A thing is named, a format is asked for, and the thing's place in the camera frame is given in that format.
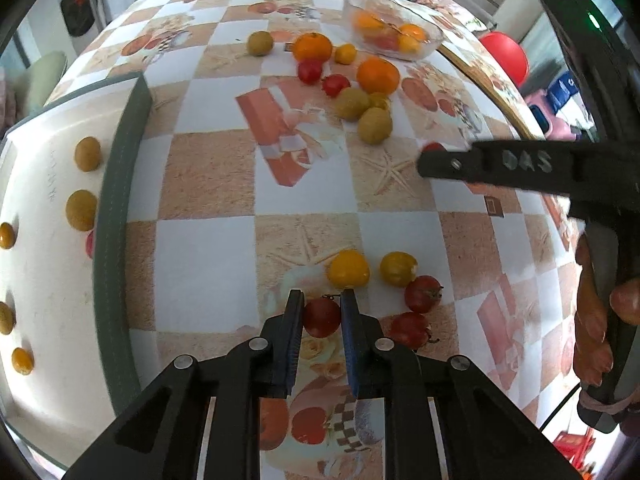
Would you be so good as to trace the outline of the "right hand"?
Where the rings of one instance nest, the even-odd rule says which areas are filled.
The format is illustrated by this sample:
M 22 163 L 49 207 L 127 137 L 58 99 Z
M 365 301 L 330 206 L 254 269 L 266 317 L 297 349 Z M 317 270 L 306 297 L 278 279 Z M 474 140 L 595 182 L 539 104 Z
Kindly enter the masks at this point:
M 588 240 L 578 240 L 576 262 L 582 267 L 577 291 L 575 315 L 575 350 L 573 367 L 576 376 L 587 385 L 600 387 L 605 373 L 612 370 L 614 356 L 605 339 L 608 307 L 599 299 L 594 284 Z M 618 285 L 610 295 L 613 311 L 630 325 L 639 324 L 639 279 Z

